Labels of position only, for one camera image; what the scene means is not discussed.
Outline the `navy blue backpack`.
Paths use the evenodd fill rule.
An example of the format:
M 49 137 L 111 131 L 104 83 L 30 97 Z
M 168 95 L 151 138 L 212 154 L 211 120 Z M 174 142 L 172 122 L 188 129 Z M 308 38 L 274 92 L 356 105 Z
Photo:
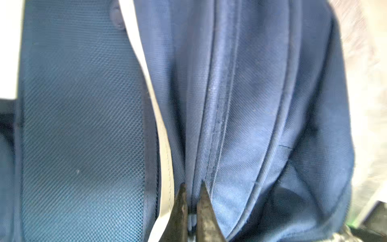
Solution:
M 1 241 L 157 242 L 205 182 L 227 242 L 345 223 L 354 150 L 328 1 L 1 1 Z

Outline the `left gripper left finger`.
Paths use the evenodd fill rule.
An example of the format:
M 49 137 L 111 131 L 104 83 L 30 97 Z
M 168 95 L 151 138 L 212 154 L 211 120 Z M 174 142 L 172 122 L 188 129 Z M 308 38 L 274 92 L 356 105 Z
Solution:
M 186 185 L 182 183 L 176 195 L 167 227 L 159 242 L 188 241 L 188 204 Z

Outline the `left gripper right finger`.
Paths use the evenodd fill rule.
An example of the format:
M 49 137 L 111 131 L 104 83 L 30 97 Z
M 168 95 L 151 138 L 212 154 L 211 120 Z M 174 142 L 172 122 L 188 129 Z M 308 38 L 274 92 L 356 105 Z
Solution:
M 218 225 L 211 199 L 203 181 L 197 204 L 197 242 L 226 242 Z

